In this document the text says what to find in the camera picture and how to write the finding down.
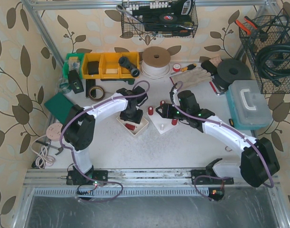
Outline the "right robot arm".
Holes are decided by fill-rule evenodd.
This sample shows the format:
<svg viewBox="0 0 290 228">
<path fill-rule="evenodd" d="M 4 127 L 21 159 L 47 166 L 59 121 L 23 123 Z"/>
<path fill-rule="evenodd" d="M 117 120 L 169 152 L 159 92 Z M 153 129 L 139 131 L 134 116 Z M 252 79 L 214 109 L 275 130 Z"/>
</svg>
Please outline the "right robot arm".
<svg viewBox="0 0 290 228">
<path fill-rule="evenodd" d="M 280 169 L 278 159 L 270 140 L 248 136 L 222 121 L 215 113 L 200 108 L 195 95 L 185 90 L 178 93 L 179 105 L 174 103 L 174 91 L 170 93 L 171 103 L 164 103 L 156 112 L 164 119 L 186 121 L 189 126 L 218 139 L 240 158 L 239 161 L 222 161 L 212 165 L 217 178 L 242 178 L 252 187 L 262 184 L 272 188 L 273 175 Z"/>
</svg>

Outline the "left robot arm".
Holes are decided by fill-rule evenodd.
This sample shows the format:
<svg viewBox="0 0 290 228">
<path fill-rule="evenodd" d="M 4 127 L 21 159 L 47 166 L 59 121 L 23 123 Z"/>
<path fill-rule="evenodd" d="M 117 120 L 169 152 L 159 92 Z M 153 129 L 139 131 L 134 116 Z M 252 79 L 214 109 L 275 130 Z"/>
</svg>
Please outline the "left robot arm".
<svg viewBox="0 0 290 228">
<path fill-rule="evenodd" d="M 131 90 L 121 88 L 110 98 L 92 106 L 72 106 L 63 124 L 59 138 L 60 145 L 71 151 L 74 168 L 86 179 L 86 173 L 93 167 L 88 146 L 94 137 L 95 125 L 109 116 L 120 113 L 120 119 L 140 124 L 143 111 L 140 109 L 148 99 L 148 90 L 135 86 Z"/>
</svg>

